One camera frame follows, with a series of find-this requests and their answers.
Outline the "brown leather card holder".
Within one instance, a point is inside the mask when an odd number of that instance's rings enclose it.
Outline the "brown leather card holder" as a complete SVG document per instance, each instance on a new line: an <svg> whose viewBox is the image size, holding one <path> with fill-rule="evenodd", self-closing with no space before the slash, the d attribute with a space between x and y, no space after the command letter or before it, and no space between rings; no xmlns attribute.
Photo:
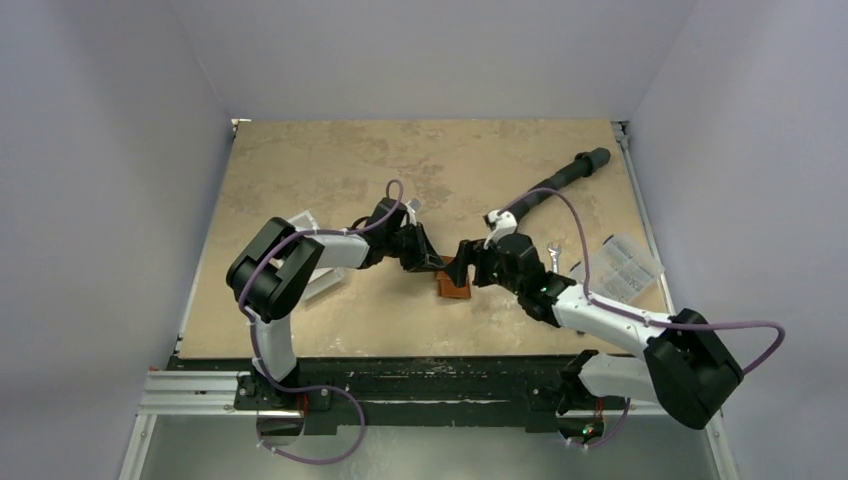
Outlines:
<svg viewBox="0 0 848 480"><path fill-rule="evenodd" d="M469 300L471 298L470 286L457 287L445 272L437 272L435 280L439 297L453 300Z"/></svg>

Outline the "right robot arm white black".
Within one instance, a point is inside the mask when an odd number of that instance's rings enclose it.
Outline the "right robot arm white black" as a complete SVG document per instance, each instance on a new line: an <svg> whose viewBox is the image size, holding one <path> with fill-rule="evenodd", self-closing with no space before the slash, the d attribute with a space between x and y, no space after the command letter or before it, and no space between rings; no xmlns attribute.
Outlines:
<svg viewBox="0 0 848 480"><path fill-rule="evenodd" d="M564 376L561 392L576 407L600 396L660 405L673 419L702 429L744 379L736 359L698 312L676 315L639 310L589 291L547 269L525 234L463 240L444 268L456 286L497 285L513 294L531 318L583 331L625 351L595 354Z"/></svg>

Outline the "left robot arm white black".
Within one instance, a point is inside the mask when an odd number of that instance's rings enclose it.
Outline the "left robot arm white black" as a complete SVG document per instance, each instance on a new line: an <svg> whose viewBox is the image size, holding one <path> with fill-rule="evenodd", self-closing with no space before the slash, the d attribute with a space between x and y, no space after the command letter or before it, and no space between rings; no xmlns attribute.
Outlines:
<svg viewBox="0 0 848 480"><path fill-rule="evenodd" d="M423 225L407 206L385 197L354 230L298 228L270 219L230 266L226 283L248 317L253 364L265 377L259 395L272 408L297 399L298 382L290 374L297 358L291 338L291 313L305 297L319 269L368 269L386 258L407 272L438 272L445 262Z"/></svg>

